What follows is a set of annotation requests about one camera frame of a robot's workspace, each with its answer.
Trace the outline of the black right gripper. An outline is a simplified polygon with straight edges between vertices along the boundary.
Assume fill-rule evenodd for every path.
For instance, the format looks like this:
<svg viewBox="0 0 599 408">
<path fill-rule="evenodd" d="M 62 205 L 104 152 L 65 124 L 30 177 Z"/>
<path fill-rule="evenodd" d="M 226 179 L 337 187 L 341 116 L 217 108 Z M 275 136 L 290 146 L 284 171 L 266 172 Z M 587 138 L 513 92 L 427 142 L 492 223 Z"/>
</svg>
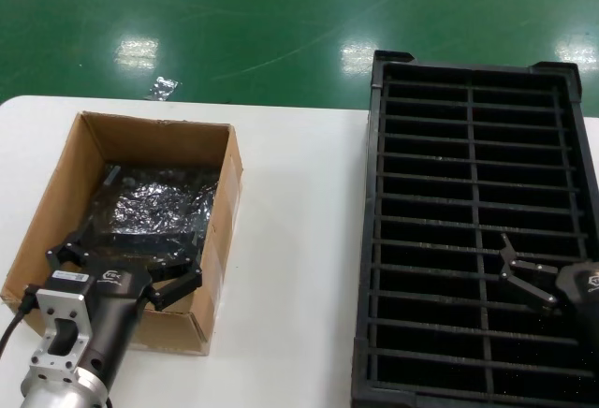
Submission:
<svg viewBox="0 0 599 408">
<path fill-rule="evenodd" d="M 500 282 L 521 303 L 532 310 L 551 315 L 559 300 L 552 294 L 555 282 L 571 314 L 583 328 L 598 328 L 598 263 L 581 262 L 561 270 L 518 258 L 511 241 L 501 234 L 504 247 Z"/>
</svg>

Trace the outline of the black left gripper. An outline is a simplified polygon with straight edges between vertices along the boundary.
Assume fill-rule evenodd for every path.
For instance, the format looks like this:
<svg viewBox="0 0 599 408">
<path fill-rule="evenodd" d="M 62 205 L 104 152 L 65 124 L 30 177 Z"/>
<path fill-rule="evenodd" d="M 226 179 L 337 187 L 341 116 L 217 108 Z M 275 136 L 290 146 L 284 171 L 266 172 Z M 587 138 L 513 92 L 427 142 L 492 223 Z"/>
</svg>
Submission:
<svg viewBox="0 0 599 408">
<path fill-rule="evenodd" d="M 46 252 L 51 271 L 70 263 L 79 270 L 95 270 L 92 337 L 85 350 L 85 369 L 103 383 L 116 379 L 124 354 L 142 317 L 152 303 L 157 311 L 195 292 L 202 286 L 203 242 L 195 233 L 148 234 L 146 265 L 103 265 L 94 250 L 95 228 L 91 218 L 68 233 Z"/>
</svg>

